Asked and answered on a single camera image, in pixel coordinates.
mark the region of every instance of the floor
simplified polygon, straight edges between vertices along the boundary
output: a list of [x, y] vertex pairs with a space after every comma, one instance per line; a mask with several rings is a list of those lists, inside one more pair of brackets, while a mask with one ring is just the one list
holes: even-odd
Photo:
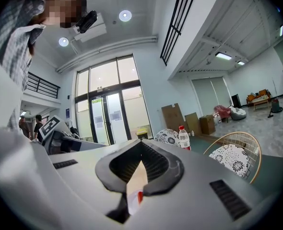
[[[194, 152], [203, 154], [211, 144], [203, 139], [190, 137], [190, 146]], [[283, 189], [283, 158], [263, 154], [260, 172], [252, 185], [264, 197], [281, 191]]]
[[[279, 99], [280, 107], [283, 107], [283, 98]], [[247, 117], [239, 121], [229, 123], [220, 122], [215, 128], [216, 131], [211, 136], [221, 137], [231, 132], [243, 131], [252, 134], [259, 142], [262, 154], [283, 157], [283, 111], [273, 114], [268, 118], [269, 109], [267, 104], [243, 108]]]

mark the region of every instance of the black railing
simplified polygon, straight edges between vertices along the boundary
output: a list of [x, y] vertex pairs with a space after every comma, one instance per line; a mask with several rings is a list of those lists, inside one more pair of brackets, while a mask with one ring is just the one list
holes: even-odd
[[171, 56], [171, 53], [174, 50], [178, 37], [181, 35], [184, 22], [193, 3], [193, 0], [190, 0], [189, 6], [187, 7], [188, 1], [189, 0], [181, 0], [180, 2], [180, 0], [176, 0], [174, 12], [171, 17], [166, 39], [161, 52], [161, 58], [163, 59], [163, 62], [166, 66]]
[[28, 73], [27, 88], [40, 94], [50, 96], [52, 98], [58, 97], [60, 87], [50, 83], [33, 73]]

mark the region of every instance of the black and white floral cushion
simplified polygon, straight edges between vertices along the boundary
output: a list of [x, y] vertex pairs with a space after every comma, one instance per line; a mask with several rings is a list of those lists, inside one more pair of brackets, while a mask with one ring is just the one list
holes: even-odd
[[212, 152], [209, 157], [220, 162], [239, 176], [244, 177], [246, 174], [248, 156], [244, 149], [238, 145], [224, 145]]
[[163, 129], [154, 137], [155, 141], [160, 141], [177, 147], [181, 147], [179, 134], [172, 129]]

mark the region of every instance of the yellow bin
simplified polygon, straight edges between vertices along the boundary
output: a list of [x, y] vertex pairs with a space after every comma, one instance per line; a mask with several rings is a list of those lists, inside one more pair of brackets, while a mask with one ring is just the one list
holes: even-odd
[[136, 132], [138, 139], [148, 139], [148, 132], [146, 129], [140, 129]]

